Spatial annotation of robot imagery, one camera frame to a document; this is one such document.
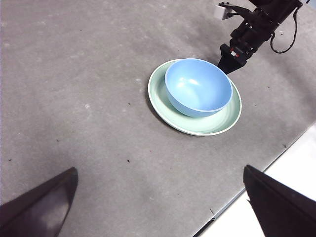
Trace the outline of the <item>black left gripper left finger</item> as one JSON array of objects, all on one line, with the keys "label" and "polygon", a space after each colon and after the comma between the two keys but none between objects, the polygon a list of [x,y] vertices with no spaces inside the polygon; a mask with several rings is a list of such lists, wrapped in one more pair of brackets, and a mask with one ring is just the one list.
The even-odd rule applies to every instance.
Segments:
[{"label": "black left gripper left finger", "polygon": [[2,237],[57,237],[79,182],[75,167],[0,206]]}]

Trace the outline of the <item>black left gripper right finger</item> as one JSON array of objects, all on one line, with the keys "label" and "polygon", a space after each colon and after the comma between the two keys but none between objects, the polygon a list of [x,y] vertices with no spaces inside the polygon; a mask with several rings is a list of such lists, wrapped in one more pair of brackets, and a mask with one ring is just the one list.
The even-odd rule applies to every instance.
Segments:
[{"label": "black left gripper right finger", "polygon": [[243,170],[249,203],[266,237],[314,237],[316,202],[251,165]]}]

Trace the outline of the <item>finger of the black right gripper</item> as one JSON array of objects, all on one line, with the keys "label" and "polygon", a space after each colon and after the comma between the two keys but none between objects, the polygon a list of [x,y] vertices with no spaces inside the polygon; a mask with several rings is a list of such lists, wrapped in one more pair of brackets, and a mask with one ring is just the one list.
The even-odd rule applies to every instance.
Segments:
[{"label": "finger of the black right gripper", "polygon": [[220,46],[220,51],[221,59],[218,63],[218,68],[225,74],[234,72],[246,64],[246,57],[236,48],[229,47],[227,44],[222,44]]}]

